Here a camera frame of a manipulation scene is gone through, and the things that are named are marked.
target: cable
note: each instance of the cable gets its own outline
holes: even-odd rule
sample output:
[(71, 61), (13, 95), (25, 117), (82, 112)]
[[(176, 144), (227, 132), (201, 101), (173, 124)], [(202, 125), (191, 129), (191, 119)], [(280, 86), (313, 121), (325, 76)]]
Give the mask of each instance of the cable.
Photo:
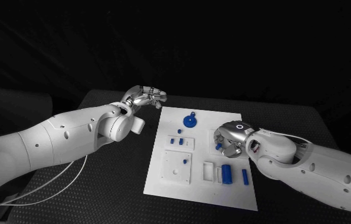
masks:
[(302, 140), (303, 140), (305, 142), (308, 142), (309, 144), (313, 144), (311, 141), (308, 141), (306, 139), (303, 139), (303, 138), (300, 138), (300, 137), (298, 137), (298, 136), (295, 136), (295, 135), (282, 134), (282, 133), (273, 132), (273, 131), (266, 130), (266, 129), (261, 129), (261, 128), (260, 128), (260, 130), (263, 130), (263, 131), (266, 131), (266, 132), (270, 132), (270, 133), (273, 133), (273, 134), (280, 134), (280, 135), (283, 135), (283, 136), (289, 136), (289, 137), (293, 137), (293, 138), (302, 139)]
[(0, 203), (0, 206), (3, 205), (3, 206), (26, 206), (26, 205), (35, 205), (35, 204), (39, 204), (40, 202), (43, 202), (43, 201), (46, 201), (46, 200), (49, 200), (51, 198), (53, 198), (69, 186), (71, 186), (71, 184), (74, 183), (74, 181), (75, 181), (75, 179), (78, 178), (78, 176), (79, 176), (79, 174), (81, 174), (81, 171), (82, 171), (82, 169), (84, 169), (84, 166), (85, 166), (85, 162), (87, 162), (87, 158), (88, 158), (88, 156), (85, 156), (85, 160), (84, 160), (84, 164), (82, 164), (82, 168), (81, 168), (81, 170), (79, 170), (79, 172), (78, 172), (78, 174), (77, 174), (77, 176), (75, 176), (75, 178), (74, 178), (74, 180), (71, 181), (71, 183), (66, 185), (66, 187), (56, 193), (56, 194), (53, 194), (49, 198), (46, 198), (45, 200), (40, 200), (40, 201), (38, 201), (38, 202), (35, 202), (35, 203), (30, 203), (30, 204), (7, 204), (7, 203), (10, 203), (10, 202), (13, 202), (14, 200), (17, 200), (17, 199), (20, 199), (22, 197), (25, 197), (25, 196), (27, 196), (29, 194), (32, 194), (33, 192), (36, 192), (40, 188), (43, 188), (59, 176), (61, 176), (61, 174), (66, 171), (66, 169), (69, 168), (69, 166), (72, 165), (72, 163), (74, 163), (74, 161), (71, 162), (71, 164), (68, 165), (68, 167), (64, 169), (64, 171), (58, 174), (58, 176), (48, 182), (48, 183), (45, 183), (40, 187), (38, 187), (35, 190), (32, 190), (30, 192), (27, 192), (25, 195), (22, 195), (22, 196), (19, 196), (19, 197), (16, 197), (13, 200), (9, 200), (9, 201), (6, 201), (6, 202), (3, 202), (3, 203)]

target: gray fabric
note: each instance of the gray fabric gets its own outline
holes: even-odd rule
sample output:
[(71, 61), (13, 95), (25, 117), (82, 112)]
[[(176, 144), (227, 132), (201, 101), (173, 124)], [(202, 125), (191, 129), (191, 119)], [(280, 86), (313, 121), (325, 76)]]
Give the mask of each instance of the gray fabric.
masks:
[[(123, 92), (92, 90), (79, 108), (118, 101)], [(169, 96), (165, 106), (241, 113), (243, 120), (261, 128), (295, 134), (315, 144), (337, 148), (313, 108), (306, 106)], [(9, 223), (351, 223), (341, 211), (266, 178), (253, 162), (251, 172), (259, 212), (143, 194), (160, 110), (144, 106), (142, 135), (130, 133), (88, 156), (85, 169), (72, 186), (49, 201), (16, 207)], [(75, 177), (82, 159), (68, 173), (17, 203), (39, 201), (56, 193)], [(26, 191), (39, 187), (64, 169), (38, 170)]]

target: black table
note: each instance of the black table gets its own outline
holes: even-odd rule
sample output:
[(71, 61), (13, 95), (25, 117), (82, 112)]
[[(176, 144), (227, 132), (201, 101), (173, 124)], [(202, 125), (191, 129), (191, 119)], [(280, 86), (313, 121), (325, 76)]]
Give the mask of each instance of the black table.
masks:
[[(124, 92), (92, 90), (79, 108), (120, 101)], [(337, 148), (313, 108), (195, 97), (169, 96), (165, 106), (241, 113), (256, 127), (298, 135), (315, 144)], [(283, 182), (259, 172), (251, 174), (259, 212), (143, 194), (160, 110), (144, 106), (137, 117), (146, 126), (121, 142), (105, 145), (88, 156), (81, 176), (71, 187), (46, 202), (14, 207), (9, 223), (351, 223), (351, 212), (335, 209)], [(30, 203), (55, 194), (74, 179), (84, 159), (38, 193), (17, 201)], [(66, 164), (36, 171), (25, 192), (39, 187)]]

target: silver robotic hand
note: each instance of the silver robotic hand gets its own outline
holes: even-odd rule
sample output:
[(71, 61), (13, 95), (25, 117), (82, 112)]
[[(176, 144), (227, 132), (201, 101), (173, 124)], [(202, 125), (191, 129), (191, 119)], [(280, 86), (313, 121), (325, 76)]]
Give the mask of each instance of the silver robotic hand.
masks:
[[(303, 140), (293, 142), (286, 136)], [(231, 121), (214, 133), (217, 149), (235, 158), (246, 151), (261, 174), (326, 205), (351, 211), (351, 155), (308, 140)]]
[(134, 86), (120, 102), (69, 111), (32, 128), (0, 136), (0, 186), (27, 172), (68, 163), (121, 141), (129, 132), (140, 134), (144, 121), (134, 116), (143, 105), (160, 108), (166, 93)]

